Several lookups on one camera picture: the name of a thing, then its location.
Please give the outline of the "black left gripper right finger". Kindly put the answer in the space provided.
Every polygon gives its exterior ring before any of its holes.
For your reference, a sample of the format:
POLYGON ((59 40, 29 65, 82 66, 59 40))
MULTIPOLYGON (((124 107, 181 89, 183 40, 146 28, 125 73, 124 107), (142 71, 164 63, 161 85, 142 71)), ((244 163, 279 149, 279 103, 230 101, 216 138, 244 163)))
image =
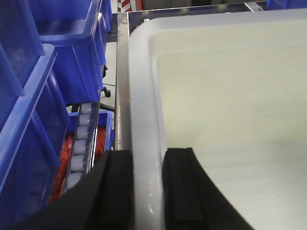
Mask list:
POLYGON ((163 160, 168 230, 251 230, 197 160, 192 148, 168 148, 163 160))

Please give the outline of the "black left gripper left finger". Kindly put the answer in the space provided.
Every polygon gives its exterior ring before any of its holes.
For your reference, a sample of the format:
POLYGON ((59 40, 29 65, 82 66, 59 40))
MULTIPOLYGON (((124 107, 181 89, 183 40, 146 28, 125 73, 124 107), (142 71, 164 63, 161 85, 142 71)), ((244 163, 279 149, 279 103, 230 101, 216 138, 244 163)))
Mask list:
POLYGON ((130 230, 133 157, 107 151, 71 190, 11 230, 130 230))

